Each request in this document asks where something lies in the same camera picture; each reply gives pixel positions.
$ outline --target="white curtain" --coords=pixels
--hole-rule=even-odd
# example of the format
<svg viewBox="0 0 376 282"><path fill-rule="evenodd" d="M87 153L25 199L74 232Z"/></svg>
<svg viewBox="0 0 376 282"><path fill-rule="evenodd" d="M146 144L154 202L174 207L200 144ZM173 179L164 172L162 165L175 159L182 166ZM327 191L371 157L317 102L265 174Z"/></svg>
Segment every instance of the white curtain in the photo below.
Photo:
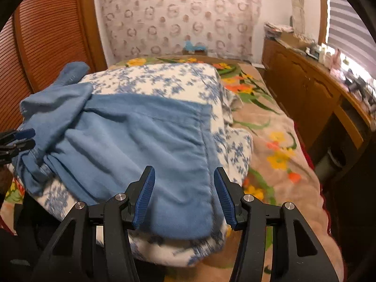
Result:
<svg viewBox="0 0 376 282"><path fill-rule="evenodd" d="M298 34L305 33L304 0L291 0L293 5L293 27Z"/></svg>
<svg viewBox="0 0 376 282"><path fill-rule="evenodd" d="M100 0L115 60L179 54L185 41L251 59L261 0Z"/></svg>

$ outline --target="wooden wardrobe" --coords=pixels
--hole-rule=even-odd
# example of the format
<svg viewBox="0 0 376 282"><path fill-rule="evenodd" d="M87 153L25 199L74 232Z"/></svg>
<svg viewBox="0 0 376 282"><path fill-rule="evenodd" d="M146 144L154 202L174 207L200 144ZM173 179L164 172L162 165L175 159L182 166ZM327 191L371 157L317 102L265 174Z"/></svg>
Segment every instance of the wooden wardrobe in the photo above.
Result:
<svg viewBox="0 0 376 282"><path fill-rule="evenodd" d="M74 61L107 69L94 0L24 0L0 32L0 132L17 128L19 102Z"/></svg>

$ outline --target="zebra shade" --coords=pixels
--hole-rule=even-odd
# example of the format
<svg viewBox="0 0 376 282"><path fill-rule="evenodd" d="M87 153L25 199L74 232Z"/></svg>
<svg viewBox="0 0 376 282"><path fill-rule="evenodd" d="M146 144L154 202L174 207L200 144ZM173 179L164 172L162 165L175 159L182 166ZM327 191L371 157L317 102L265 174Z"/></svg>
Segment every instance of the zebra shade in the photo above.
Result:
<svg viewBox="0 0 376 282"><path fill-rule="evenodd" d="M376 77L376 43L347 0L329 0L328 45L339 48Z"/></svg>

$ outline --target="blue and white floral blanket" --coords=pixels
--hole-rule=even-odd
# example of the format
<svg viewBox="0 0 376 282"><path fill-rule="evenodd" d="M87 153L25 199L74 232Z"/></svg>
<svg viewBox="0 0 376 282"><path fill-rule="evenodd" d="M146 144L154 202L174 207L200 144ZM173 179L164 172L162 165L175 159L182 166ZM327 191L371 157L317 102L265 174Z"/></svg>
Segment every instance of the blue and white floral blanket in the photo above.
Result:
<svg viewBox="0 0 376 282"><path fill-rule="evenodd" d="M157 64L124 67L86 75L94 94L134 93L212 105L211 132L218 159L229 178L240 185L248 173L252 139L248 131L233 129L232 108L239 98L223 88L217 71L210 65ZM77 200L55 178L36 200L52 215L62 220ZM169 266L189 266L218 251L224 244L227 226L201 240L171 240L138 231L130 232L134 257ZM97 228L97 241L103 243L103 229Z"/></svg>

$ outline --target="silver bolt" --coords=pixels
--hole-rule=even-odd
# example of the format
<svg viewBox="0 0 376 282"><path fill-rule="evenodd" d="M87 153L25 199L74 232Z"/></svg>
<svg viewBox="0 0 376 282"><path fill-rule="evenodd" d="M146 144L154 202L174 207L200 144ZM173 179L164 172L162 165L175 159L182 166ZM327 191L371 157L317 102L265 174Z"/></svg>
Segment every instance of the silver bolt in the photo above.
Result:
<svg viewBox="0 0 376 282"><path fill-rule="evenodd" d="M80 210L82 209L83 207L85 207L85 203L83 201L79 201L78 203L76 203L75 205L75 208Z"/></svg>
<svg viewBox="0 0 376 282"><path fill-rule="evenodd" d="M116 200L118 201L122 201L124 200L125 198L127 198L127 195L125 195L124 193L119 193L115 196Z"/></svg>
<svg viewBox="0 0 376 282"><path fill-rule="evenodd" d="M292 210L295 208L295 205L288 201L287 203L285 203L285 207L289 210Z"/></svg>
<svg viewBox="0 0 376 282"><path fill-rule="evenodd" d="M248 202L250 202L250 201L254 201L254 200L255 200L255 198L254 198L253 195L251 195L251 194L246 194L246 195L244 195L244 196L243 196L243 199L244 199L245 201L248 201Z"/></svg>

